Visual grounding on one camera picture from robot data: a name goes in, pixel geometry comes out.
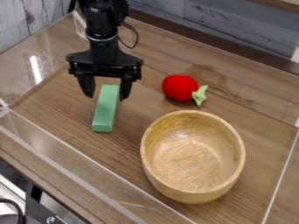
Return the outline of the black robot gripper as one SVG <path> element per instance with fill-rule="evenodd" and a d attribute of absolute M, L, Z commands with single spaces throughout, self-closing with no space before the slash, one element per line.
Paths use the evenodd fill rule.
<path fill-rule="evenodd" d="M 68 54 L 65 60 L 69 62 L 69 74 L 80 73 L 77 75 L 79 86 L 89 98 L 93 97 L 96 89 L 93 76 L 123 77 L 120 100 L 129 96 L 133 81 L 141 79 L 143 60 L 121 51 L 117 36 L 99 41 L 91 39 L 89 49 Z"/>

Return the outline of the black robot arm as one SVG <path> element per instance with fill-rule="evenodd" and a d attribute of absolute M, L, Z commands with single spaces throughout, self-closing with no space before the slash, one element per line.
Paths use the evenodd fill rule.
<path fill-rule="evenodd" d="M 135 81 L 141 79 L 143 60 L 121 51 L 117 27 L 136 29 L 125 22 L 128 16 L 127 0 L 88 0 L 83 5 L 87 19 L 85 37 L 89 49 L 65 56 L 69 74 L 79 82 L 84 95 L 93 97 L 95 77 L 120 79 L 120 100 L 124 100 Z"/>

